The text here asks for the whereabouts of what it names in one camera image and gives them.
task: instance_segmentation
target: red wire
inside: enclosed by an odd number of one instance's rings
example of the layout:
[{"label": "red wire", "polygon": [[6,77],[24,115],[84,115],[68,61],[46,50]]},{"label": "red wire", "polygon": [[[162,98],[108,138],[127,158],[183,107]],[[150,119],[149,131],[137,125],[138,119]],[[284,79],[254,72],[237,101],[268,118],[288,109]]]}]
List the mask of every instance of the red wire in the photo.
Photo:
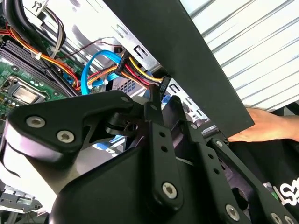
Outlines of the red wire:
[{"label": "red wire", "polygon": [[87,79],[90,79],[90,78],[92,78],[92,77],[95,77],[96,75],[100,74],[101,72],[102,72],[102,71],[97,71],[97,72],[91,74]]},{"label": "red wire", "polygon": [[129,72],[141,83],[145,84],[145,85],[150,85],[148,82],[146,82],[145,80],[143,80],[142,78],[138,77],[135,72],[127,65],[125,64],[126,69],[129,70]]}]

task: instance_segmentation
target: green circuit board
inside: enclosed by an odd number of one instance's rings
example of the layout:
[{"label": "green circuit board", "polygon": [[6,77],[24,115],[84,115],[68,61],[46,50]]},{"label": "green circuit board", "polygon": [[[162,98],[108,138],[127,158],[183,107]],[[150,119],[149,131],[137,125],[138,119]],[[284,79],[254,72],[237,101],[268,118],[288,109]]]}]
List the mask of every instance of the green circuit board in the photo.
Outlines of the green circuit board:
[{"label": "green circuit board", "polygon": [[62,93],[0,57],[0,133],[7,115],[15,107],[30,104],[30,100],[38,103],[63,98],[66,96]]}]

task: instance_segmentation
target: wire bundle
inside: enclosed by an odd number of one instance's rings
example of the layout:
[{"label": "wire bundle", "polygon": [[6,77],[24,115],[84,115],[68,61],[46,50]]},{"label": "wire bundle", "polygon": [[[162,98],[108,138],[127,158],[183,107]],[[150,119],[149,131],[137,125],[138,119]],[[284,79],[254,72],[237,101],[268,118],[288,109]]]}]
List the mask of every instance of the wire bundle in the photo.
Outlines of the wire bundle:
[{"label": "wire bundle", "polygon": [[[103,84],[103,81],[96,81],[97,79],[101,78],[103,75],[108,74],[109,72],[113,72],[117,69],[117,66],[111,66],[107,69],[98,71],[91,76],[87,77],[87,71],[89,70],[89,67],[92,63],[92,61],[99,55],[106,56],[115,63],[119,64],[121,62],[121,58],[116,55],[115,53],[108,51],[108,50],[102,50],[99,51],[97,54],[95,54],[90,61],[86,64],[82,77],[81,77],[81,88],[77,88],[76,90],[82,91],[82,95],[89,94],[88,85],[97,86]],[[144,71],[142,71],[137,64],[134,62],[132,57],[129,57],[129,62],[124,64],[125,70],[121,71],[121,76],[131,79],[134,82],[137,82],[139,85],[143,86],[144,88],[148,88],[150,84],[159,84],[163,79],[162,78],[154,78],[148,74],[146,74]],[[114,78],[118,77],[115,73],[109,74],[107,76],[107,80],[111,81]]]},{"label": "wire bundle", "polygon": [[56,14],[49,8],[45,8],[45,12],[51,17],[52,20],[54,20],[57,23],[58,29],[57,29],[57,41],[55,48],[51,54],[51,58],[56,58],[57,54],[59,53],[62,45],[64,44],[66,40],[66,34],[64,30],[64,25],[61,22],[61,20],[56,16]]},{"label": "wire bundle", "polygon": [[35,28],[28,21],[22,0],[3,0],[3,14],[7,19],[10,26],[13,28],[7,31],[12,37],[17,38],[18,41],[31,52],[40,55],[40,62],[42,66],[47,69],[48,75],[61,87],[61,89],[70,97],[77,96],[78,92],[68,83],[67,80],[59,73],[56,67],[51,67],[51,63],[55,65],[61,65],[62,69],[66,69],[68,72],[71,71],[66,68],[62,63],[51,61],[47,49],[42,43],[39,34]]},{"label": "wire bundle", "polygon": [[[36,59],[40,60],[41,64],[47,69],[47,72],[49,73],[50,77],[61,86],[62,90],[64,90],[64,92],[67,93],[68,96],[71,97],[77,96],[78,95],[77,91],[80,89],[82,95],[89,94],[88,85],[92,85],[92,87],[102,85],[104,82],[103,80],[99,80],[99,79],[103,77],[103,75],[107,75],[106,77],[107,81],[114,80],[115,78],[118,77],[118,75],[114,73],[114,71],[118,67],[117,65],[113,65],[109,68],[103,69],[101,71],[98,71],[88,76],[88,71],[91,63],[99,55],[111,59],[116,64],[119,64],[121,62],[121,57],[119,57],[115,53],[108,50],[102,50],[97,54],[95,54],[84,67],[81,76],[81,86],[79,86],[80,83],[75,73],[67,65],[55,59],[62,45],[66,40],[64,25],[61,22],[61,20],[55,15],[55,13],[51,11],[49,8],[46,8],[45,11],[53,20],[56,21],[58,27],[57,41],[51,56],[48,55],[48,52],[45,46],[43,45],[41,38],[37,33],[37,31],[35,30],[35,28],[31,25],[31,23],[29,23],[24,13],[22,0],[3,1],[3,12],[8,22],[6,23],[6,30],[0,29],[0,35],[11,35],[23,47],[25,47],[34,55],[36,55]],[[113,45],[113,44],[96,40],[86,46],[81,47],[80,49],[76,50],[70,55],[63,56],[62,58],[70,57],[95,42],[120,47],[120,45]],[[132,57],[129,57],[128,59],[129,59],[128,63],[124,64],[124,70],[119,71],[119,76],[129,78],[137,82],[139,85],[143,86],[144,88],[148,88],[150,84],[159,84],[159,82],[162,81],[161,78],[154,78],[146,74],[143,70],[141,70],[138,67],[138,65],[134,62]],[[72,86],[69,85],[68,81],[63,78],[63,76],[58,72],[56,67],[51,67],[49,63],[54,64],[55,66],[59,67],[64,72],[69,74],[73,79]]]},{"label": "wire bundle", "polygon": [[[28,49],[29,51],[31,51],[35,55],[39,55],[40,54],[40,52],[38,52],[36,49],[34,49],[33,47],[31,47],[25,41],[23,41],[22,38],[16,33],[15,30],[13,30],[12,28],[9,28],[7,23],[6,23],[6,26],[7,26],[7,31],[9,33],[9,35],[11,35],[21,45],[23,45],[26,49]],[[69,74],[70,76],[72,76],[72,78],[74,79],[74,86],[76,86],[76,87],[79,86],[78,78],[76,77],[76,75],[74,74],[74,72],[70,68],[68,68],[66,65],[64,65],[60,61],[52,59],[49,56],[46,56],[44,54],[40,54],[40,57],[43,58],[43,59],[45,59],[45,60],[47,60],[47,61],[49,61],[49,62],[51,62],[52,64],[56,65],[57,67],[61,68],[62,70],[64,70],[67,74]]]}]

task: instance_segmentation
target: silver screw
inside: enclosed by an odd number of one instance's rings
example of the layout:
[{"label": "silver screw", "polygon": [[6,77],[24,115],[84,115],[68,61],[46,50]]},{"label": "silver screw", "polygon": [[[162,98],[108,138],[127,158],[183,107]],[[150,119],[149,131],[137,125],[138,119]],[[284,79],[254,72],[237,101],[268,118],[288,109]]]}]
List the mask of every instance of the silver screw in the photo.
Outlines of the silver screw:
[{"label": "silver screw", "polygon": [[178,195],[177,189],[175,188],[175,186],[173,186],[171,183],[168,183],[168,182],[165,182],[163,184],[162,190],[163,190],[164,194],[166,194],[166,196],[169,199],[175,199]]},{"label": "silver screw", "polygon": [[223,144],[222,144],[220,141],[216,141],[216,144],[217,144],[219,147],[223,147]]},{"label": "silver screw", "polygon": [[129,99],[126,98],[126,97],[121,97],[121,99],[122,99],[123,101],[125,101],[125,102],[129,102]]},{"label": "silver screw", "polygon": [[294,221],[288,216],[285,216],[285,220],[288,224],[295,224]]},{"label": "silver screw", "polygon": [[45,126],[46,121],[38,116],[32,116],[26,119],[26,123],[29,127],[40,128]]},{"label": "silver screw", "polygon": [[157,110],[156,106],[154,105],[151,105],[150,107],[153,108],[155,111]]},{"label": "silver screw", "polygon": [[197,126],[196,126],[196,124],[194,124],[194,123],[191,123],[190,126],[191,126],[191,128],[193,128],[193,129],[197,129]]},{"label": "silver screw", "polygon": [[276,215],[274,212],[271,213],[272,219],[277,224],[282,224],[282,221],[278,215]]},{"label": "silver screw", "polygon": [[225,206],[225,210],[228,213],[229,217],[231,217],[231,219],[235,220],[236,222],[240,220],[240,215],[238,211],[232,205],[227,204]]},{"label": "silver screw", "polygon": [[71,143],[75,140],[75,136],[72,132],[63,130],[57,133],[57,139],[64,143]]}]

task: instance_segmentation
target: black metal bracket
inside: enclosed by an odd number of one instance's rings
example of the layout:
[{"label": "black metal bracket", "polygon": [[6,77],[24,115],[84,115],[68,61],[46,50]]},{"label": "black metal bracket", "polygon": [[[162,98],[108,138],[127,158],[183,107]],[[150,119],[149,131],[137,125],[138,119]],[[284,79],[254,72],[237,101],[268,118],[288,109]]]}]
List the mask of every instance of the black metal bracket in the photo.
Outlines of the black metal bracket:
[{"label": "black metal bracket", "polygon": [[[252,223],[274,224],[275,217],[280,220],[289,217],[297,223],[222,139],[209,136],[211,140],[206,145],[201,129],[186,121],[178,97],[172,97],[161,111],[159,89],[151,85],[150,93],[150,101],[144,106],[120,91],[109,91],[17,108],[8,117],[1,154],[5,154],[9,145],[27,157],[43,161],[43,166],[50,168],[51,163],[59,168],[57,164],[71,164],[79,150],[96,141],[111,139],[120,133],[131,139],[126,152],[63,189],[52,214],[52,219],[56,218],[59,223],[69,223],[66,220],[72,219],[68,209],[73,212],[98,207],[104,218],[109,216],[107,207],[119,208],[126,201],[128,211],[135,212],[140,207],[143,210],[142,217],[135,213],[123,214],[124,222],[128,223],[148,223],[149,218],[156,222],[181,223],[190,218],[192,224],[204,219],[204,223],[249,224],[250,220],[238,207],[218,157],[237,169],[255,191],[258,203],[251,212],[257,215],[250,217]],[[36,122],[28,123],[32,116],[42,118],[44,124],[33,127]],[[61,130],[71,132],[73,142],[60,141],[57,132]],[[92,193],[87,196],[86,192],[95,192],[96,196]],[[74,198],[84,200],[77,202]],[[98,213],[88,217],[79,215],[74,223],[83,220],[95,223],[95,216],[97,218]]]}]

